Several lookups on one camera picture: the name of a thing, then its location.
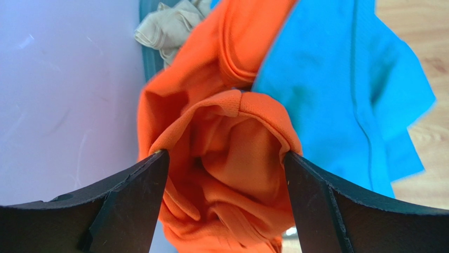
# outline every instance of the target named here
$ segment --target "wooden floor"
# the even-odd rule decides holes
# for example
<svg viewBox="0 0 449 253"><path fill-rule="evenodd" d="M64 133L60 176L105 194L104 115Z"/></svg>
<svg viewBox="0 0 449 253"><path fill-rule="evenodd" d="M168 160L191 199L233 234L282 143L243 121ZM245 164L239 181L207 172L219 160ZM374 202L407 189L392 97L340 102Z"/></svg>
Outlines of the wooden floor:
<svg viewBox="0 0 449 253"><path fill-rule="evenodd" d="M426 172L394 183L396 198L449 209L449 0L377 0L377 16L418 55L438 99L409 130ZM283 252L298 249L285 241Z"/></svg>

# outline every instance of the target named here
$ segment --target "orange shirt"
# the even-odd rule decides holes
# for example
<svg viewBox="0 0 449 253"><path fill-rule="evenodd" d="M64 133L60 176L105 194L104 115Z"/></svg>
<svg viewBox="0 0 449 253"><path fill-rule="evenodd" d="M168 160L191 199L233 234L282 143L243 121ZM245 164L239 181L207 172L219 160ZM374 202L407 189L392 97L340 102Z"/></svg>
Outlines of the orange shirt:
<svg viewBox="0 0 449 253"><path fill-rule="evenodd" d="M294 224L282 168L301 146L284 107L248 87L296 1L223 0L142 92L139 159L167 149L159 219L180 253L280 252Z"/></svg>

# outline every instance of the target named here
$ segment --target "scratch on surface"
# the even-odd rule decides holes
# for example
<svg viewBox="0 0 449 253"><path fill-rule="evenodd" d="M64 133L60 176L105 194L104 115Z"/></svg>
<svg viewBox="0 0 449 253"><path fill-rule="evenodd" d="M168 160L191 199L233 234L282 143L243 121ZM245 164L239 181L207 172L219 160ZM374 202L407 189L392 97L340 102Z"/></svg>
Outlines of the scratch on surface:
<svg viewBox="0 0 449 253"><path fill-rule="evenodd" d="M26 39L24 39L22 42L20 42L17 46L16 49L24 49L27 46L29 46L32 42L34 41L34 37L31 34L28 34L28 37Z"/></svg>
<svg viewBox="0 0 449 253"><path fill-rule="evenodd" d="M80 165L81 165L81 156L83 154L84 145L86 144L87 136L89 133L91 133L93 130L89 129L84 133L83 139L80 143L80 148L78 149L78 159L76 162L76 174L75 177L72 176L72 178L75 180L75 186L73 187L73 190L77 190L81 187L81 181L80 181Z"/></svg>
<svg viewBox="0 0 449 253"><path fill-rule="evenodd" d="M71 110L72 110L71 108L67 109L67 111L64 113L64 115L62 115L62 117L58 120L56 125L47 134L45 134L45 136L56 132L62 126L62 124L67 120L67 117L70 114Z"/></svg>
<svg viewBox="0 0 449 253"><path fill-rule="evenodd" d="M22 124L25 119L26 113L21 112L20 117L14 122L14 124L6 131L6 133L0 138L0 145L6 143L6 141L17 131L18 127Z"/></svg>
<svg viewBox="0 0 449 253"><path fill-rule="evenodd" d="M100 56L103 55L103 50L101 50L101 48L98 46L98 44L96 44L91 38L89 38L89 36L86 36L86 38L92 42L92 44L100 51Z"/></svg>
<svg viewBox="0 0 449 253"><path fill-rule="evenodd" d="M51 70L61 72L61 68L59 68L58 66L56 66L55 64L53 64L51 62L47 62L47 61L40 60L40 59L33 59L33 60L39 64L42 64L42 65L48 67Z"/></svg>

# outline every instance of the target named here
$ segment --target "clothing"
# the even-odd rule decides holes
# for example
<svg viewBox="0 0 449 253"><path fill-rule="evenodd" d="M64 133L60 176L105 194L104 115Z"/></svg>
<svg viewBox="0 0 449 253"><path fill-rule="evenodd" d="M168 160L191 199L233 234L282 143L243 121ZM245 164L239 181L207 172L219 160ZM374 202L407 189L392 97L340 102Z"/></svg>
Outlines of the clothing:
<svg viewBox="0 0 449 253"><path fill-rule="evenodd" d="M231 90L251 86L294 3L222 1L142 91L139 158L170 152L159 219L180 253L280 252L294 224L282 158L301 146L288 114Z"/></svg>
<svg viewBox="0 0 449 253"><path fill-rule="evenodd" d="M148 14L134 33L144 46L159 50L164 67L172 64L191 31L206 17L210 0L180 1L174 8L159 3L158 11Z"/></svg>
<svg viewBox="0 0 449 253"><path fill-rule="evenodd" d="M391 181L424 169L407 127L435 97L415 54L374 6L299 2L252 90L286 107L306 159L394 197Z"/></svg>

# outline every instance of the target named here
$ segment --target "white surface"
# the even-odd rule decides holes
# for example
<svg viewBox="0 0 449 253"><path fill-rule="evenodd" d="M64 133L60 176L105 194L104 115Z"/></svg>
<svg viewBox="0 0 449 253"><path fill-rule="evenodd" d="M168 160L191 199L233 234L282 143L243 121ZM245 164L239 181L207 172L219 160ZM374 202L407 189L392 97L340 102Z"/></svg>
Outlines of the white surface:
<svg viewBox="0 0 449 253"><path fill-rule="evenodd" d="M0 0L0 205L136 162L138 0ZM158 227L151 252L174 252Z"/></svg>

